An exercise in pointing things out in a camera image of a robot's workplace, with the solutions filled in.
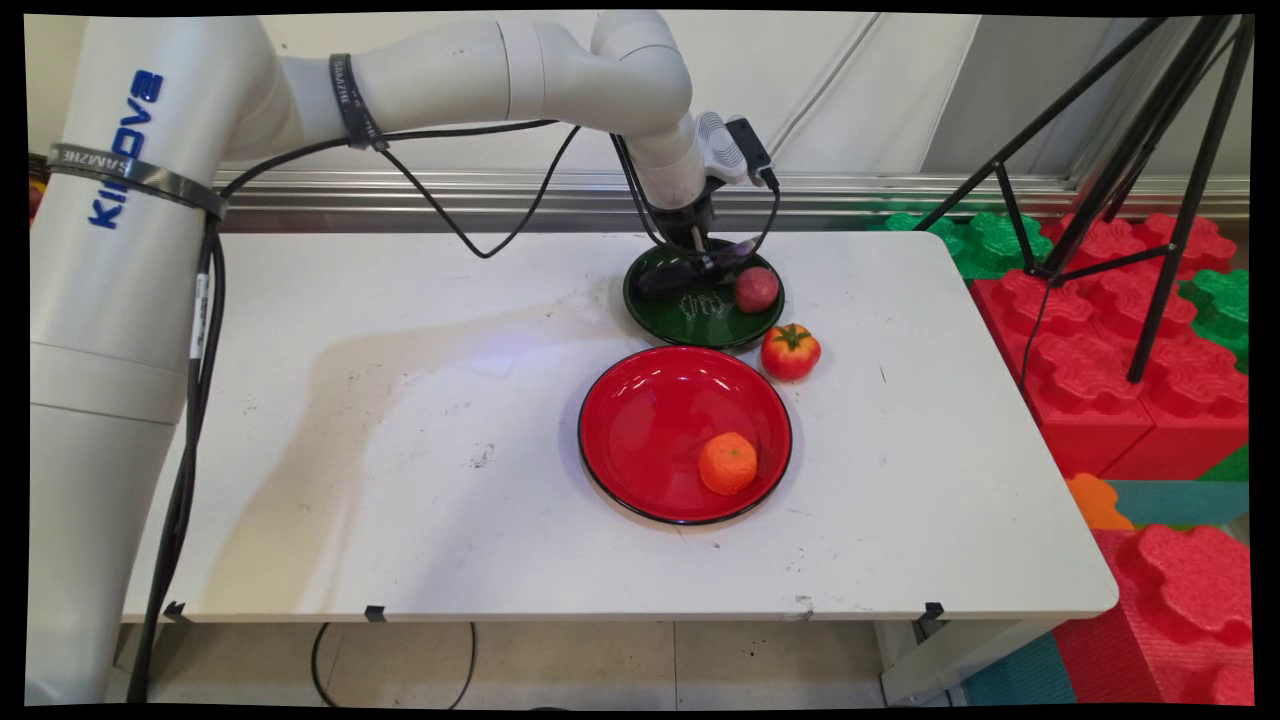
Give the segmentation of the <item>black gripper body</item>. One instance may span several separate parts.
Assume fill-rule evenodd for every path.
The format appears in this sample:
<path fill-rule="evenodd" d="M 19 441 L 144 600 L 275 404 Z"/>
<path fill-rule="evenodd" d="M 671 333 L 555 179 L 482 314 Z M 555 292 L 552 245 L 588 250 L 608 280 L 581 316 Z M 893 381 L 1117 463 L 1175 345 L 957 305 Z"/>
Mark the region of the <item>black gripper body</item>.
<path fill-rule="evenodd" d="M 700 231 L 704 243 L 710 240 L 712 195 L 723 186 L 721 179 L 707 179 L 698 197 L 682 208 L 663 209 L 650 204 L 650 218 L 660 240 L 686 251 L 694 251 L 690 231 Z"/>

